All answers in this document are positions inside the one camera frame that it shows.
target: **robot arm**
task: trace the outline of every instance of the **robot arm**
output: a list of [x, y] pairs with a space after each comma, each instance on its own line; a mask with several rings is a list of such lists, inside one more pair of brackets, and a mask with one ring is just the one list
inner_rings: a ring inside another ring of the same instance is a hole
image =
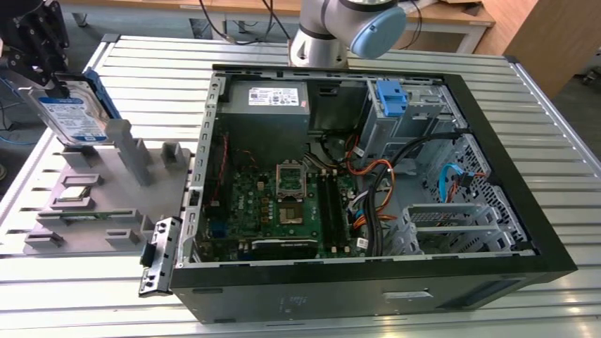
[[304, 0], [300, 30], [290, 45], [290, 64], [344, 68], [346, 47], [361, 58], [377, 58], [405, 30], [398, 0]]
[[54, 0], [9, 1], [0, 6], [0, 76], [18, 86], [46, 89], [66, 97], [56, 72], [66, 71], [68, 35], [62, 12]]

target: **metal bracket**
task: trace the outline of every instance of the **metal bracket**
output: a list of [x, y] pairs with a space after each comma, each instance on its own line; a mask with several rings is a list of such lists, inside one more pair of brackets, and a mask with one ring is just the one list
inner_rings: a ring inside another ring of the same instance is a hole
[[169, 283], [181, 223], [181, 218], [170, 217], [160, 220], [154, 225], [152, 240], [146, 243], [140, 258], [140, 264], [145, 267], [140, 281], [140, 297], [173, 294]]

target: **floor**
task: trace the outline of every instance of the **floor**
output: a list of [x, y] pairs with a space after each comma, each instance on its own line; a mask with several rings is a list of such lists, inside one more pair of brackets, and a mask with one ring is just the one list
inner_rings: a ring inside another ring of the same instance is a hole
[[[69, 65], [73, 71], [80, 71], [97, 47], [100, 39], [106, 33], [122, 35], [142, 35], [150, 37], [210, 38], [210, 28], [204, 20], [178, 20], [157, 18], [152, 25], [133, 25], [129, 18], [98, 17], [89, 15], [88, 26], [80, 28], [70, 17], [65, 15], [65, 24], [72, 47], [66, 51]], [[228, 34], [240, 41], [249, 41], [249, 37], [262, 37], [266, 23], [257, 23], [248, 27], [246, 34], [238, 33], [238, 27], [229, 22]], [[285, 24], [286, 31], [296, 33], [294, 25]], [[269, 42], [285, 42], [285, 35], [277, 25], [269, 33]], [[0, 100], [5, 107], [5, 116], [14, 125], [9, 131], [0, 130], [0, 136], [13, 142], [36, 142], [45, 129], [34, 112], [22, 104], [21, 99], [10, 93], [6, 86], [0, 84]], [[578, 79], [573, 79], [559, 95], [553, 100], [567, 122], [587, 143], [593, 152], [601, 157], [601, 83], [585, 87]], [[10, 182], [33, 150], [34, 145], [16, 145], [0, 142], [0, 164], [6, 167], [6, 177], [0, 180], [0, 196], [6, 192]]]

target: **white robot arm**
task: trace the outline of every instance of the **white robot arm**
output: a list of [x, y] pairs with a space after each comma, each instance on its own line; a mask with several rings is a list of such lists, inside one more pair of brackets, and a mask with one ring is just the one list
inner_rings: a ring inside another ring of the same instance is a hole
[[377, 58], [405, 30], [398, 0], [304, 0], [300, 29], [290, 45], [297, 67], [344, 68], [346, 48], [361, 58]]

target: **wooden panel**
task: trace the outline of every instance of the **wooden panel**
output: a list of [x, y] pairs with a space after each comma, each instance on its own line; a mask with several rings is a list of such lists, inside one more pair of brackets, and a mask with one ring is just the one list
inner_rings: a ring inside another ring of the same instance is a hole
[[[206, 10], [230, 13], [269, 14], [261, 0], [204, 0]], [[64, 4], [89, 6], [117, 6], [146, 9], [181, 9], [184, 11], [198, 10], [198, 0], [61, 0]], [[298, 16], [301, 14], [301, 0], [277, 0], [273, 2], [274, 12], [278, 15]], [[493, 26], [494, 19], [479, 11], [477, 16], [462, 12], [462, 6], [451, 6], [438, 3], [421, 9], [423, 23], [446, 23], [454, 25], [486, 25]], [[418, 21], [417, 12], [407, 15], [409, 22]]]
[[511, 55], [553, 97], [601, 45], [598, 0], [483, 0], [497, 23], [477, 54]]
[[[463, 34], [459, 33], [442, 33], [442, 32], [421, 32], [419, 37], [414, 41], [406, 50], [409, 51], [442, 51], [446, 53], [454, 53], [459, 47]], [[401, 38], [395, 42], [391, 49], [401, 49], [409, 45], [413, 38], [413, 31], [406, 30], [402, 33]]]
[[514, 55], [549, 97], [579, 71], [601, 46], [599, 0], [538, 0], [509, 43]]
[[475, 54], [502, 55], [538, 0], [482, 0], [495, 24], [489, 28]]

